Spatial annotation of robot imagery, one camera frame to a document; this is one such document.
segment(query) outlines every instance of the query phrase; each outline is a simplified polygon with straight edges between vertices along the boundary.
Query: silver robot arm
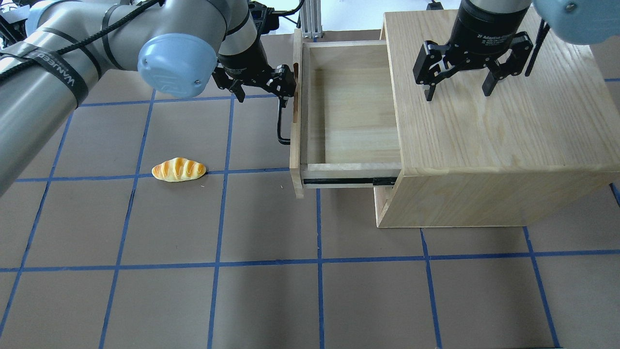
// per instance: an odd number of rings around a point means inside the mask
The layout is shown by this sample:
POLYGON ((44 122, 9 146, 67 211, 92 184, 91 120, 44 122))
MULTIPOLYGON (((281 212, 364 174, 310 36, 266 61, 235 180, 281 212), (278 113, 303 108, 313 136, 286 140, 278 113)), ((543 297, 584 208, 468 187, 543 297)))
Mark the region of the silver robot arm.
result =
POLYGON ((151 86, 178 97, 200 94, 218 60, 229 75, 261 87, 257 75, 263 75, 265 85, 273 82, 264 76, 270 67, 247 0, 148 1, 141 6, 150 7, 102 39, 62 55, 55 52, 139 7, 53 0, 31 9, 29 36, 5 49, 0 60, 0 196, 107 70, 139 71, 151 86), (37 64, 11 72, 34 60, 37 64))

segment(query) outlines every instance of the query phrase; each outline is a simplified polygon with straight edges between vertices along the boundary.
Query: croissant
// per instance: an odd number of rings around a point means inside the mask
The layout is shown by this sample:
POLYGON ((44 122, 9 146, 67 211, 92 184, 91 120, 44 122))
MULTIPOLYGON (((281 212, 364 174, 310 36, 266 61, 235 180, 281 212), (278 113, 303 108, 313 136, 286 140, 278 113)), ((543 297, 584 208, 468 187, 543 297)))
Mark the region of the croissant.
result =
POLYGON ((190 181, 202 177, 206 173, 206 166, 186 158, 174 158, 155 166, 151 173, 161 181, 190 181))

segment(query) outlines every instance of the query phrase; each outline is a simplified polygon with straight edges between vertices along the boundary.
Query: bread roll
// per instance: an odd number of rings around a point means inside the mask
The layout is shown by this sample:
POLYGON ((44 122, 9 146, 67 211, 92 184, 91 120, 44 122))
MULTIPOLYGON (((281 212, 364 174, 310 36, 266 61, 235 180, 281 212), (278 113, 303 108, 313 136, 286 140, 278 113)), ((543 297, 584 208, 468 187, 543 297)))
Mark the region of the bread roll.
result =
POLYGON ((202 177, 206 173, 206 166, 186 158, 174 158, 155 166, 151 173, 161 181, 191 181, 202 177))

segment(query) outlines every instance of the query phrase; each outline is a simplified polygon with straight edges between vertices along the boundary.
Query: open drawer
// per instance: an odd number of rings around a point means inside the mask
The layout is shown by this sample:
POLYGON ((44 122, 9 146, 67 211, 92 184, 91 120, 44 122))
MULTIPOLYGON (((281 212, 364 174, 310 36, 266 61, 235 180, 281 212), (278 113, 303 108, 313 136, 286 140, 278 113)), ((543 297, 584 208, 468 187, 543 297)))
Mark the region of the open drawer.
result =
POLYGON ((385 41, 299 42, 291 175, 303 188, 394 185, 401 170, 385 41))

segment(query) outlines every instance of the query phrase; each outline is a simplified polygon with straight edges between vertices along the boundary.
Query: toy bread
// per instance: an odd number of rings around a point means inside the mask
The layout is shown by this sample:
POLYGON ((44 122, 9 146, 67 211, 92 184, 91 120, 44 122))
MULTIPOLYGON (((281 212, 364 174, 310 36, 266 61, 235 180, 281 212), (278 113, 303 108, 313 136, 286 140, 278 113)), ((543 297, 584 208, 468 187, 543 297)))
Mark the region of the toy bread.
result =
POLYGON ((161 181, 191 181, 202 177, 206 173, 206 166, 186 158, 174 158, 155 166, 151 173, 161 181))

